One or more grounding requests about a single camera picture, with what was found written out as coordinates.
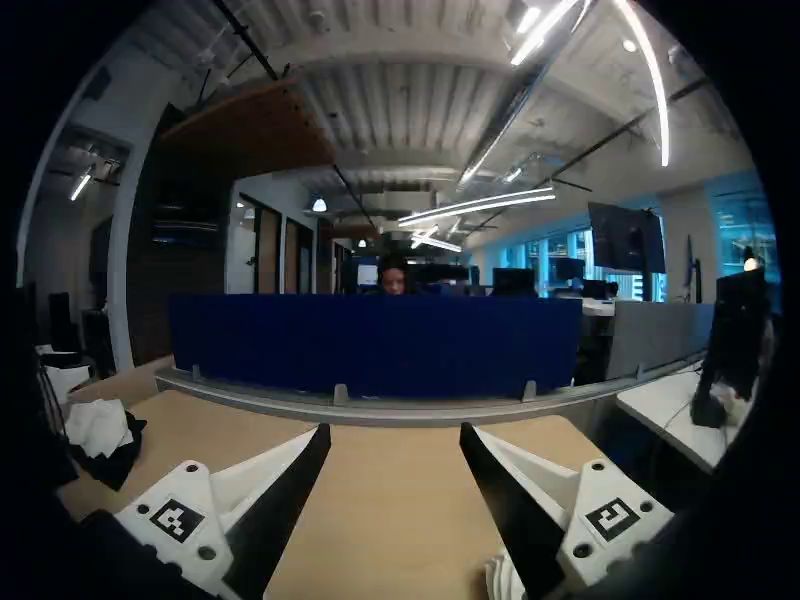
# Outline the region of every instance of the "computer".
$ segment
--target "computer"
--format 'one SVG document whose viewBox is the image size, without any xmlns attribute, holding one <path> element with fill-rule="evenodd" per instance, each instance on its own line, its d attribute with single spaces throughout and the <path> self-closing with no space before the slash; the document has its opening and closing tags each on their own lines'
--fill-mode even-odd
<svg viewBox="0 0 800 600">
<path fill-rule="evenodd" d="M 666 273 L 661 224 L 650 211 L 632 210 L 597 202 L 589 203 L 594 264 L 621 271 L 638 271 L 645 281 L 651 273 Z M 652 300 L 644 285 L 645 301 Z"/>
<path fill-rule="evenodd" d="M 584 279 L 581 296 L 595 300 L 607 300 L 608 284 L 602 279 Z"/>
<path fill-rule="evenodd" d="M 586 261 L 579 258 L 567 258 L 566 256 L 551 257 L 550 260 L 555 262 L 556 279 L 558 281 L 583 279 Z"/>
<path fill-rule="evenodd" d="M 493 296 L 535 296 L 536 271 L 533 269 L 494 269 Z"/>
<path fill-rule="evenodd" d="M 715 382 L 725 383 L 739 397 L 750 399 L 768 312 L 763 268 L 717 280 L 708 352 L 692 398 L 695 425 L 718 428 L 725 423 L 725 409 L 710 393 Z"/>
</svg>

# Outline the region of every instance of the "desk divider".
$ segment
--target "desk divider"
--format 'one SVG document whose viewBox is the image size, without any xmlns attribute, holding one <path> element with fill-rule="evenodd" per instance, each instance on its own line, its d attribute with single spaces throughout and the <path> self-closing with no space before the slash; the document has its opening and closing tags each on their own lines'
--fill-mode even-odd
<svg viewBox="0 0 800 600">
<path fill-rule="evenodd" d="M 581 304 L 529 297 L 191 295 L 170 302 L 177 368 L 350 396 L 522 398 L 569 385 Z"/>
</svg>

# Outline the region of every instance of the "door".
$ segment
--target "door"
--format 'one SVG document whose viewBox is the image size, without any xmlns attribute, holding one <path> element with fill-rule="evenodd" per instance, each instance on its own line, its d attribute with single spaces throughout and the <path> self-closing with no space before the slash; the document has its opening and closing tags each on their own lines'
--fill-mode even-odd
<svg viewBox="0 0 800 600">
<path fill-rule="evenodd" d="M 286 294 L 310 294 L 314 232 L 286 220 L 286 248 L 283 261 L 283 291 Z"/>
<path fill-rule="evenodd" d="M 281 246 L 281 215 L 267 207 L 258 209 L 258 250 L 256 290 L 259 294 L 278 293 L 278 255 Z"/>
<path fill-rule="evenodd" d="M 283 293 L 296 294 L 300 278 L 300 226 L 288 219 L 286 221 L 286 247 L 283 253 Z"/>
</svg>

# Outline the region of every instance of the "monitor stand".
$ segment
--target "monitor stand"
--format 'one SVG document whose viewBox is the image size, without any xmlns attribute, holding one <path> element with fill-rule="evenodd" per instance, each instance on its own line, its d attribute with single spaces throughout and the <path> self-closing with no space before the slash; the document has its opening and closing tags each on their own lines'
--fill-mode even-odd
<svg viewBox="0 0 800 600">
<path fill-rule="evenodd" d="M 692 423 L 700 427 L 719 429 L 725 423 L 727 413 L 719 400 L 711 395 L 711 384 L 714 382 L 714 369 L 703 364 L 700 382 L 692 397 Z"/>
</svg>

